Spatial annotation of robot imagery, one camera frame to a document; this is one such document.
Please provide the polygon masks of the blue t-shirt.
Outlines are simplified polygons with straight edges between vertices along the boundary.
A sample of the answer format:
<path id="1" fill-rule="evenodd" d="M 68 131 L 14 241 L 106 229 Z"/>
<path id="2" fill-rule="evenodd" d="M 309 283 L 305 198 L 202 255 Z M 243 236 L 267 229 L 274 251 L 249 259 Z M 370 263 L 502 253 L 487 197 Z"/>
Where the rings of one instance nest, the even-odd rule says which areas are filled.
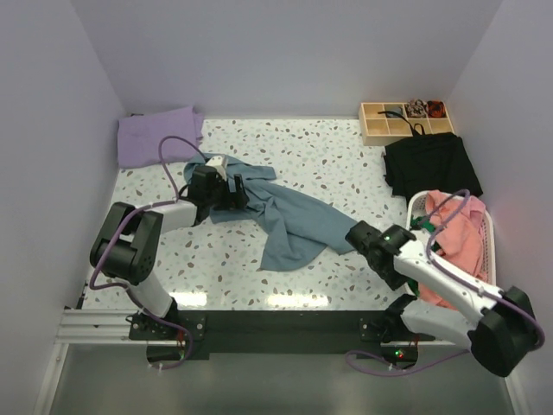
<path id="1" fill-rule="evenodd" d="M 270 166 L 256 166 L 229 156 L 226 172 L 242 176 L 249 201 L 237 210 L 212 210 L 215 224 L 252 220 L 266 233 L 261 259 L 266 271 L 295 271 L 326 248 L 339 255 L 353 250 L 346 234 L 357 224 L 353 218 L 309 195 L 276 184 Z"/>

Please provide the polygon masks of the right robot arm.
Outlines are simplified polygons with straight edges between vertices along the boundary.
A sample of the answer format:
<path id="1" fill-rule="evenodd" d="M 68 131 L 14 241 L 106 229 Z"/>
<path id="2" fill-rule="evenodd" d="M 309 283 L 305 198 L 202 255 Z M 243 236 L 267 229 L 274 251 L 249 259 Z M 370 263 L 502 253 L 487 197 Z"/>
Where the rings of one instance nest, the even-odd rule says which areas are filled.
<path id="1" fill-rule="evenodd" d="M 380 341 L 432 336 L 469 351 L 499 377 L 543 346 L 545 334 L 528 295 L 481 281 L 439 257 L 429 231 L 399 225 L 379 231 L 360 221 L 346 241 L 392 290 L 402 292 L 376 327 Z"/>

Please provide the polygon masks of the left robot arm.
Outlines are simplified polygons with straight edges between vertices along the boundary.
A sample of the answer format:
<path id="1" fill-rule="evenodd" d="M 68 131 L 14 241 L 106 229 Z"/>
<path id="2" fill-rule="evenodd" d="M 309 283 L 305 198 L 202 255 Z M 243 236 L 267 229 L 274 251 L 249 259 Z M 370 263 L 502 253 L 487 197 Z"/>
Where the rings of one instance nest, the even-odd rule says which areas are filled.
<path id="1" fill-rule="evenodd" d="M 93 272 L 89 288 L 124 289 L 149 317 L 153 334 L 160 339 L 173 337 L 179 328 L 178 306 L 154 271 L 161 236 L 198 226 L 214 209 L 243 209 L 248 201 L 240 174 L 229 181 L 222 168 L 202 165 L 172 200 L 141 207 L 114 203 L 90 251 Z"/>

